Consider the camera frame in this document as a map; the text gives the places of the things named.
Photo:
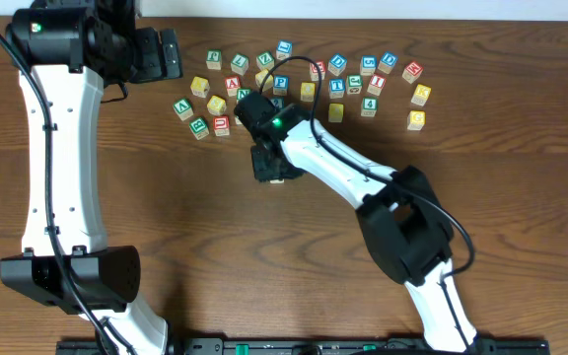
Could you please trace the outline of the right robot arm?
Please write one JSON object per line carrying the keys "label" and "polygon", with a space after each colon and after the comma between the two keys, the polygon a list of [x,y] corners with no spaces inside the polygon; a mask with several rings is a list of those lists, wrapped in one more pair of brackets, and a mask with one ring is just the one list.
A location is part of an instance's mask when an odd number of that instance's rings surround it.
{"label": "right robot arm", "polygon": [[428,346],[475,350],[476,329],[463,309],[454,282],[459,270],[452,262],[453,233],[463,228],[422,172],[369,160],[332,136],[313,113],[297,105],[278,108],[257,92],[240,99],[234,113],[254,142],[257,180],[310,174],[343,197],[355,210],[373,261],[407,288]]}

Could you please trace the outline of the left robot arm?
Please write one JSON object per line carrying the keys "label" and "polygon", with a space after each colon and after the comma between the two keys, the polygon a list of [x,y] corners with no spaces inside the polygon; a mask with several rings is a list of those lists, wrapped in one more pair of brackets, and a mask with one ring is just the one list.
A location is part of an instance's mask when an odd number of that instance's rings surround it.
{"label": "left robot arm", "polygon": [[6,47],[28,115],[30,198],[20,254],[3,258],[5,286],[88,320],[91,342],[60,354],[179,354],[182,342],[140,290],[133,246],[107,242],[98,194],[104,91],[179,78],[177,36],[136,26],[134,1],[35,1],[14,14]]}

